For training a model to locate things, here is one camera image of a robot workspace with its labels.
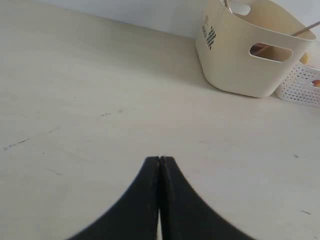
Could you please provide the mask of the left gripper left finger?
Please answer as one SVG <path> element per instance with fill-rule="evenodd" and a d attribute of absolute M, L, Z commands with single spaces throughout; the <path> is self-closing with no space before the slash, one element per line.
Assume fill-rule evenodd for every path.
<path fill-rule="evenodd" d="M 160 159 L 147 157 L 119 200 L 71 240 L 155 240 Z"/>

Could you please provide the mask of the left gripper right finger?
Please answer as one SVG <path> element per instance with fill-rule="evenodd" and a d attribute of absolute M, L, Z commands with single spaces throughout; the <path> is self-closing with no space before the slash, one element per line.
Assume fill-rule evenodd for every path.
<path fill-rule="evenodd" d="M 158 206 L 164 240 L 251 240 L 192 188 L 175 159 L 159 158 Z"/>

